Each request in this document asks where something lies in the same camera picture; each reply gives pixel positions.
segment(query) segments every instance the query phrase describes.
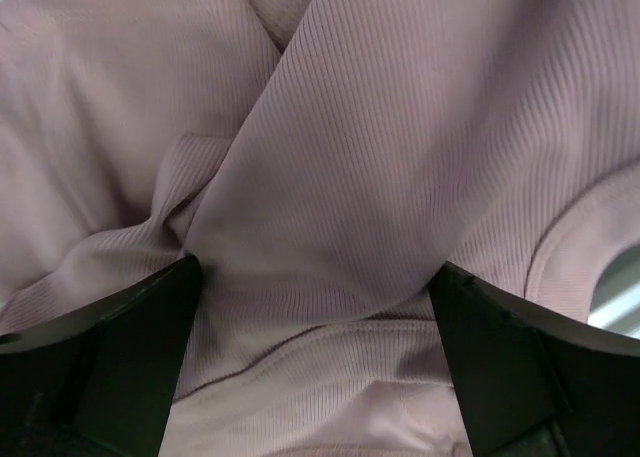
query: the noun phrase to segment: ribbed fabric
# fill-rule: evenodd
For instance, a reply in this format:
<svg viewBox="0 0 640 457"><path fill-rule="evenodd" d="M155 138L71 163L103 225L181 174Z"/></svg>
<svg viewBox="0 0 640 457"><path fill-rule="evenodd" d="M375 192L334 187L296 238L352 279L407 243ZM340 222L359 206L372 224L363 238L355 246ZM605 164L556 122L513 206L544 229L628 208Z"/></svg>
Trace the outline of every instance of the ribbed fabric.
<svg viewBox="0 0 640 457"><path fill-rule="evenodd" d="M640 240L638 1L4 1L0 332L192 252L163 455L361 455L314 435L448 385L446 259L584 319ZM467 452L421 422L388 450Z"/></svg>

